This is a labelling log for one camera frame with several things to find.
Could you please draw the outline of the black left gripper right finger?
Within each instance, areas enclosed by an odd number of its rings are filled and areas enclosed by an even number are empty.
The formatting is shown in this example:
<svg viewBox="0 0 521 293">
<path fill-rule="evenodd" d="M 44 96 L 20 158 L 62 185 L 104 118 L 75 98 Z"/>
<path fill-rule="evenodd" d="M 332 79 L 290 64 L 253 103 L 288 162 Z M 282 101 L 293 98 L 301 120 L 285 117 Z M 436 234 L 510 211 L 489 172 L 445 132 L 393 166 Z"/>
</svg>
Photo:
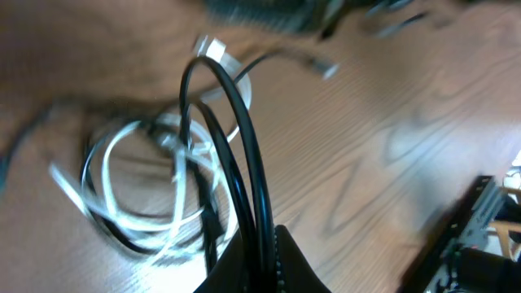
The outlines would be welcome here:
<svg viewBox="0 0 521 293">
<path fill-rule="evenodd" d="M 277 225 L 274 233 L 277 292 L 331 293 L 314 273 L 287 227 Z"/>
</svg>

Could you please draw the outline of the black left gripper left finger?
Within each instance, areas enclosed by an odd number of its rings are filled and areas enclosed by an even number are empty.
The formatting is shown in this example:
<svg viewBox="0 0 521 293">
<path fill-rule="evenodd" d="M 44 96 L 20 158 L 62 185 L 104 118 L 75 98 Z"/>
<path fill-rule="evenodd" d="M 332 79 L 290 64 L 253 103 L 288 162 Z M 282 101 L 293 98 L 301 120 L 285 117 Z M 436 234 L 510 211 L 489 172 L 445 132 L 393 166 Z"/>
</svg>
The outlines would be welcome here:
<svg viewBox="0 0 521 293">
<path fill-rule="evenodd" d="M 255 256 L 245 248 L 237 231 L 195 293 L 252 293 L 254 273 Z"/>
</svg>

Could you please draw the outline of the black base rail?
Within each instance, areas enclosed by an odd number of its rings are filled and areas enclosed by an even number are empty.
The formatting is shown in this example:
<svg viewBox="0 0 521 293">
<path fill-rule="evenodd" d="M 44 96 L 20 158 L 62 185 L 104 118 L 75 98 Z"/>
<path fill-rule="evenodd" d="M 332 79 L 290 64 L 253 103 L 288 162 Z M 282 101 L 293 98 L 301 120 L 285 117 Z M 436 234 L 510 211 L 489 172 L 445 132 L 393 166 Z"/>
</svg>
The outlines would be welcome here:
<svg viewBox="0 0 521 293">
<path fill-rule="evenodd" d="M 520 292 L 520 190 L 478 176 L 441 218 L 399 293 Z"/>
</svg>

